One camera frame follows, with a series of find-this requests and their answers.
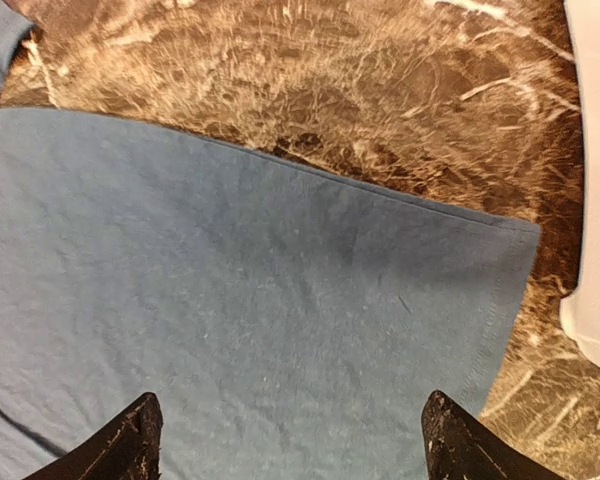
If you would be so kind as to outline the dark blue garment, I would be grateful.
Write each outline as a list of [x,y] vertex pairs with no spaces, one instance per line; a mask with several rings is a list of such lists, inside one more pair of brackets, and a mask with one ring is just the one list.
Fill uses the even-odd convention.
[[[0,2],[0,89],[27,19]],[[169,479],[423,479],[540,230],[107,116],[0,109],[0,479],[145,391]]]

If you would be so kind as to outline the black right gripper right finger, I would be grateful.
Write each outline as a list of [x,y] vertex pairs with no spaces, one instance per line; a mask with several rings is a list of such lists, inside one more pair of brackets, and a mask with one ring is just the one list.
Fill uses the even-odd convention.
[[427,473],[434,480],[562,480],[513,449],[444,392],[421,415]]

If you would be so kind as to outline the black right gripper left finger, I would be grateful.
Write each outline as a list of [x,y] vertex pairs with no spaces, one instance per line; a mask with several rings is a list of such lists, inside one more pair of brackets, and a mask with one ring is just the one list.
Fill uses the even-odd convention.
[[26,480],[158,480],[162,427],[159,400],[146,392],[88,440]]

